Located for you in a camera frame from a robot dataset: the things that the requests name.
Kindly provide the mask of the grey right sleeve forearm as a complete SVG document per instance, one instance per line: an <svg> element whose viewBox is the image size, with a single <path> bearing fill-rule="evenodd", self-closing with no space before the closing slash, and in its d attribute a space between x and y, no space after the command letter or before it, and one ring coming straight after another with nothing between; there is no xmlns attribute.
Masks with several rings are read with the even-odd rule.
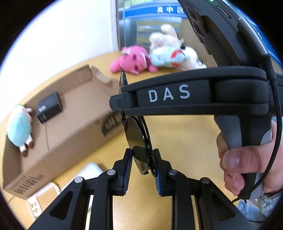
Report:
<svg viewBox="0 0 283 230"><path fill-rule="evenodd" d="M281 196L282 191L274 195L262 193L261 196L255 200L240 200L237 209L254 228L258 229L274 211Z"/></svg>

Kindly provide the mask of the person's right hand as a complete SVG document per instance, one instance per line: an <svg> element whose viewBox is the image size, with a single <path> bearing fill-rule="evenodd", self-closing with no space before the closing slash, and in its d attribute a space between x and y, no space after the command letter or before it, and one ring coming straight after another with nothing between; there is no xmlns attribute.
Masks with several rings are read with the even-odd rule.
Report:
<svg viewBox="0 0 283 230"><path fill-rule="evenodd" d="M272 121L272 140L259 146L229 148L220 133L216 139L220 168L224 171L224 186L233 195L239 195L245 186L244 173L263 173L269 163L276 140L277 124ZM268 175L263 182L263 192L275 194L282 191L282 143Z"/></svg>

